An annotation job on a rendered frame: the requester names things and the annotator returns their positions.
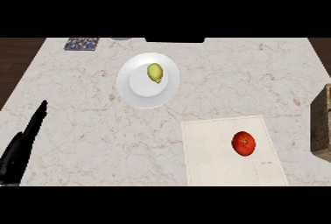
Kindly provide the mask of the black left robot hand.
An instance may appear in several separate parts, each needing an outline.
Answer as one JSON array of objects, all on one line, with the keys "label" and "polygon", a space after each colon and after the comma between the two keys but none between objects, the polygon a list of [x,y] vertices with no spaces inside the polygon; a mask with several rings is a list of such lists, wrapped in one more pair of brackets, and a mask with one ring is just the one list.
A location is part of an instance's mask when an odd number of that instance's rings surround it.
[{"label": "black left robot hand", "polygon": [[47,101],[42,101],[32,114],[25,130],[14,134],[0,157],[0,186],[17,186],[20,184],[32,145],[45,116]]}]

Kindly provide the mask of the white placemat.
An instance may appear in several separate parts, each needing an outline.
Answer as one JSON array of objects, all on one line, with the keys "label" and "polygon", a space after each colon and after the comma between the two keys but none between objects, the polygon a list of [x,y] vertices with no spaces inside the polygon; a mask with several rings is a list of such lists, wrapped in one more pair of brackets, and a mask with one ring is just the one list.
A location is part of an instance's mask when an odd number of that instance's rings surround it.
[{"label": "white placemat", "polygon": [[[283,167],[261,115],[180,123],[189,186],[286,186]],[[233,135],[255,141],[249,156],[233,149]]]}]

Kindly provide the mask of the red tomato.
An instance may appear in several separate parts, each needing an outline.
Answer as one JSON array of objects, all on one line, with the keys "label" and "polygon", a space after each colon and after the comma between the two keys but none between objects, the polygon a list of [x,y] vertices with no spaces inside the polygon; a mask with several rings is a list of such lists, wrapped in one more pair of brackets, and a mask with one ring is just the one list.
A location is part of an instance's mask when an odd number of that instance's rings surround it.
[{"label": "red tomato", "polygon": [[231,137],[231,148],[236,153],[246,157],[254,153],[255,141],[254,137],[245,131],[239,131]]}]

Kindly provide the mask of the brown wicker basket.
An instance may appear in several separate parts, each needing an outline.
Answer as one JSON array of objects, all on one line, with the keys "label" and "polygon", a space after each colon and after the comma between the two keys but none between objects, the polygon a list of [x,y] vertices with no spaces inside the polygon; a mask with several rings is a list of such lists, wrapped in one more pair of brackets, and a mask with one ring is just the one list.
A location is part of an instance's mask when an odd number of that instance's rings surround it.
[{"label": "brown wicker basket", "polygon": [[310,151],[331,162],[331,83],[310,103]]}]

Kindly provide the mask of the white round plate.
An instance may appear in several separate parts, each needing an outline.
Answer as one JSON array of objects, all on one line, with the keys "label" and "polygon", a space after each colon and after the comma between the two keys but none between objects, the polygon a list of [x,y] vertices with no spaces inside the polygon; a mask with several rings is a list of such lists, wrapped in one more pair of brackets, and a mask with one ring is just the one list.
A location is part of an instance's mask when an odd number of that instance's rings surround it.
[{"label": "white round plate", "polygon": [[[162,68],[161,82],[147,76],[147,66],[158,63]],[[138,109],[152,109],[165,104],[180,86],[178,67],[163,54],[144,52],[131,57],[118,70],[118,95],[128,105]]]}]

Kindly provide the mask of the blue patterned square object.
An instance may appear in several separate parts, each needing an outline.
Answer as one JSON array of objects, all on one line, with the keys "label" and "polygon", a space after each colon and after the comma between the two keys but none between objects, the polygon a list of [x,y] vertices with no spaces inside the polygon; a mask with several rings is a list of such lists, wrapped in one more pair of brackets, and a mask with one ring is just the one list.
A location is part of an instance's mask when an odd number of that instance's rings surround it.
[{"label": "blue patterned square object", "polygon": [[98,38],[69,38],[64,49],[67,51],[94,51],[98,44]]}]

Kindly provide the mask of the green yellow fruit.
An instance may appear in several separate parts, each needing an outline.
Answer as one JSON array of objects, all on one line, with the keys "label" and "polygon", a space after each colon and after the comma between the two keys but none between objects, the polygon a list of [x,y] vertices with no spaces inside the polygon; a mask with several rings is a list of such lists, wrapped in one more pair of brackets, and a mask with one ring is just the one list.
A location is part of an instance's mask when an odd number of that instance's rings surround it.
[{"label": "green yellow fruit", "polygon": [[156,83],[161,83],[161,78],[162,78],[162,68],[158,63],[152,63],[147,66],[147,76],[150,80]]}]

